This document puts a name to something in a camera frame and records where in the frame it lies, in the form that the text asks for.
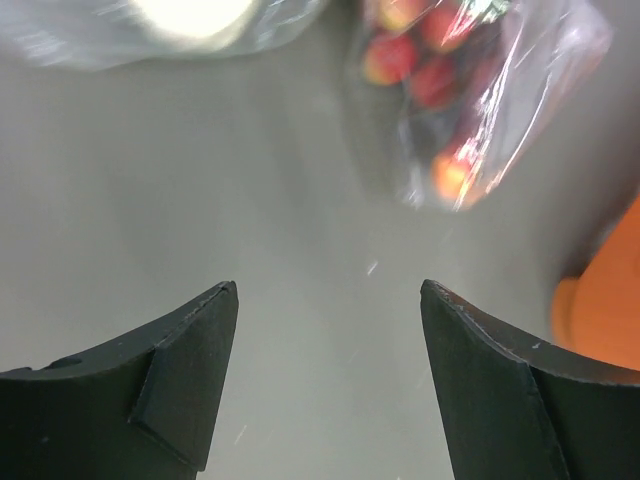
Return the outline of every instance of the plastic bag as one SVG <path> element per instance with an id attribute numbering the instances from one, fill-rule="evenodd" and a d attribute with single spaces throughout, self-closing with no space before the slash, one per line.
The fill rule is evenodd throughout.
<path id="1" fill-rule="evenodd" d="M 612 36 L 587 0 L 365 0 L 362 15 L 360 153 L 390 157 L 414 207 L 487 195 Z"/>
<path id="2" fill-rule="evenodd" d="M 99 70 L 226 57 L 296 37 L 327 0 L 0 0 L 0 43 L 38 65 Z"/>

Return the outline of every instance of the transparent plastic packaging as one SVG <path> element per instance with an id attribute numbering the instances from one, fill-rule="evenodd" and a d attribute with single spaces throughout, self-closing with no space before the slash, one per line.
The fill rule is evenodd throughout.
<path id="1" fill-rule="evenodd" d="M 41 66 L 100 70 L 146 58 L 278 47 L 327 0 L 0 0 L 0 43 Z"/>
<path id="2" fill-rule="evenodd" d="M 611 37 L 587 0 L 365 0 L 349 72 L 360 154 L 391 160 L 402 202 L 468 208 Z"/>

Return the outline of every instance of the black plastic part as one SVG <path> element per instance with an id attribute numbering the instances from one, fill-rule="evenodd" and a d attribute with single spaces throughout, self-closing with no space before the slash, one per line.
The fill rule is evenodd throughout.
<path id="1" fill-rule="evenodd" d="M 235 284 L 32 371 L 0 373 L 0 479 L 191 480 L 231 354 Z"/>
<path id="2" fill-rule="evenodd" d="M 550 345 L 431 281 L 422 319 L 456 480 L 640 479 L 640 372 Z"/>

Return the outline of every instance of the gray table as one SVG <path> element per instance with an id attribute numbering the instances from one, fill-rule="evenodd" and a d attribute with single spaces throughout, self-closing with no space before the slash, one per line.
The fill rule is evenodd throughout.
<path id="1" fill-rule="evenodd" d="M 98 74 L 0 63 L 1 369 L 43 366 L 235 279 L 201 478 L 452 478 L 420 284 L 546 336 L 573 252 L 640 178 L 640 3 L 601 2 L 618 30 L 602 68 L 459 215 L 413 212 L 361 175 L 340 3 L 249 58 Z"/>

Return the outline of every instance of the orange plastic container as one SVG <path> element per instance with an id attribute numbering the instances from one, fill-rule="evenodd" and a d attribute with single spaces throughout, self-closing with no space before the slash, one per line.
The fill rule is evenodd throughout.
<path id="1" fill-rule="evenodd" d="M 640 197 L 584 274 L 560 282 L 551 317 L 558 345 L 640 370 Z"/>

